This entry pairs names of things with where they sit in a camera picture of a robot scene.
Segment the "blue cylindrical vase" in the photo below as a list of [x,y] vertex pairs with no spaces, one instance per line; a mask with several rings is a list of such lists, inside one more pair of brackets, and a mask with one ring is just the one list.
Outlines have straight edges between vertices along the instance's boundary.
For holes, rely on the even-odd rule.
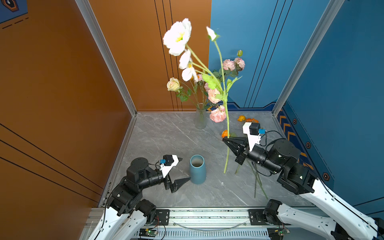
[[207,178],[206,162],[203,156],[194,155],[190,159],[190,177],[191,182],[200,185]]

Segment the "pink peony flower stem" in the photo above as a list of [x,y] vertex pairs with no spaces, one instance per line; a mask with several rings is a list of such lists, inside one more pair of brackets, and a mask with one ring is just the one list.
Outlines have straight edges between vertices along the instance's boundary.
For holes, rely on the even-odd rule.
[[197,81],[195,82],[195,92],[197,98],[197,109],[206,109],[209,103],[208,99],[209,86],[203,81],[203,75],[197,74]]

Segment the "red orange flower stem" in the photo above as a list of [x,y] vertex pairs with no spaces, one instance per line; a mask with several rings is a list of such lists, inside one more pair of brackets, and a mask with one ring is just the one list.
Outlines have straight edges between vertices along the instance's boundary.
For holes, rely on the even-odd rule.
[[[254,118],[246,118],[245,116],[240,116],[238,118],[238,121],[239,122],[251,122],[251,123],[259,123],[258,120],[254,119]],[[258,171],[258,167],[257,167],[257,164],[256,163],[253,163],[251,160],[248,160],[247,163],[249,164],[249,166],[252,168],[252,172],[255,176],[255,184],[254,184],[254,198],[256,198],[256,193],[257,193],[257,190],[260,189],[264,195],[264,197],[268,200],[268,195],[266,194],[264,188],[263,188],[263,183],[261,181],[261,178],[260,178],[260,175],[261,173]]]

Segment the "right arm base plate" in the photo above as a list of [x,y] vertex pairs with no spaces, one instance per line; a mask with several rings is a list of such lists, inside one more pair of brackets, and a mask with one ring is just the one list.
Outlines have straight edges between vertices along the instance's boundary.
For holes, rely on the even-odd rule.
[[275,210],[249,209],[248,214],[252,226],[282,226],[286,224],[278,219],[278,211]]

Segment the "pink rose flower stem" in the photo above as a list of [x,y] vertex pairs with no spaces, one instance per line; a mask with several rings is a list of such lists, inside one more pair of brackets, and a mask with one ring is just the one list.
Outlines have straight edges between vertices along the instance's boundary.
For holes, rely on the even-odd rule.
[[241,58],[243,56],[243,51],[238,50],[237,57],[233,60],[226,59],[223,61],[223,70],[213,70],[213,74],[219,79],[219,81],[223,81],[224,79],[227,79],[228,77],[235,78],[239,75],[239,72],[243,71],[246,63]]

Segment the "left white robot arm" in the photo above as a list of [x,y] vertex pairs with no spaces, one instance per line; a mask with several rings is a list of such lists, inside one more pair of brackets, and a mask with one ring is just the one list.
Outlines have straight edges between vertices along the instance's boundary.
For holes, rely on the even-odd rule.
[[154,168],[146,158],[136,158],[126,175],[112,190],[103,215],[89,240],[129,240],[144,225],[155,220],[156,206],[143,199],[143,190],[164,184],[166,190],[177,192],[191,178],[171,180],[169,172],[183,159],[164,155]]

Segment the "clear glass vase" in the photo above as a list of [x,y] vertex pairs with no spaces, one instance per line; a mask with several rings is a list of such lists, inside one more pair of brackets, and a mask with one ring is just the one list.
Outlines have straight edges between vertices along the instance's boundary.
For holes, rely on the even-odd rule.
[[206,110],[205,109],[196,109],[195,119],[194,119],[195,127],[199,130],[204,129],[207,126],[207,118],[206,118]]

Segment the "large pink ranunculus stem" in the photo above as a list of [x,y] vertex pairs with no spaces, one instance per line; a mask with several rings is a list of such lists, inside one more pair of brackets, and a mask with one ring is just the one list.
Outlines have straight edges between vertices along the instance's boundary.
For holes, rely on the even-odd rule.
[[217,96],[220,94],[220,91],[217,89],[209,88],[208,90],[208,99],[212,104],[216,106],[216,108],[210,113],[210,119],[215,123],[223,122],[227,118],[225,106],[219,105],[221,100],[217,98]]

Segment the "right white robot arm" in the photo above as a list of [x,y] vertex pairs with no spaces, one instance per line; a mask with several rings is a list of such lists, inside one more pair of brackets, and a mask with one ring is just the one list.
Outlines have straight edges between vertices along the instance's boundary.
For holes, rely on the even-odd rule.
[[289,192],[311,202],[326,216],[321,217],[290,207],[278,200],[269,200],[263,211],[270,225],[294,225],[327,240],[382,240],[384,221],[371,218],[344,201],[321,179],[298,163],[301,155],[291,142],[278,139],[266,151],[252,145],[247,138],[223,138],[236,155],[236,162],[245,159],[278,174],[278,183]]

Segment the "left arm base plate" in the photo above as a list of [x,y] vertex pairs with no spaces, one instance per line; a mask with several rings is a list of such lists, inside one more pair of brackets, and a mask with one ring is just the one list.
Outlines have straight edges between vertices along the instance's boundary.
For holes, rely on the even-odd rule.
[[157,223],[167,226],[170,220],[169,209],[156,209],[147,216],[146,225],[156,225]]

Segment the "white poppy flower stem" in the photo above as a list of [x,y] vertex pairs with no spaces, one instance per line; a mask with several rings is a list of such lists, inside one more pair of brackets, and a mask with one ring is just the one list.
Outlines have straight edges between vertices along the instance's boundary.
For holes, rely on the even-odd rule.
[[[219,54],[220,68],[223,70],[223,55],[218,45],[218,39],[221,37],[210,27],[206,27],[208,39],[214,44]],[[230,118],[229,118],[229,92],[234,83],[241,79],[240,76],[235,78],[228,77],[222,78],[223,81],[213,74],[213,72],[206,66],[203,61],[197,56],[197,54],[189,46],[189,41],[192,36],[192,24],[189,19],[184,19],[181,22],[175,22],[169,30],[163,36],[163,45],[168,49],[169,55],[177,57],[179,59],[179,69],[182,70],[182,80],[186,84],[191,82],[191,85],[195,87],[197,81],[197,74],[203,75],[203,81],[206,82],[211,89],[217,89],[220,91],[220,95],[217,96],[221,101],[219,105],[224,105],[226,108],[227,118],[227,130],[230,135]]]

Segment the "white rose flower stem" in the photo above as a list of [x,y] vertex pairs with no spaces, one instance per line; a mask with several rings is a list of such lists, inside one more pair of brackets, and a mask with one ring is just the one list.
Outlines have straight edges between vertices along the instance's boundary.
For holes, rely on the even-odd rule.
[[167,90],[169,92],[175,92],[176,97],[179,98],[182,103],[190,101],[196,108],[199,107],[197,88],[190,88],[187,84],[180,82],[177,78],[170,78],[167,82]]

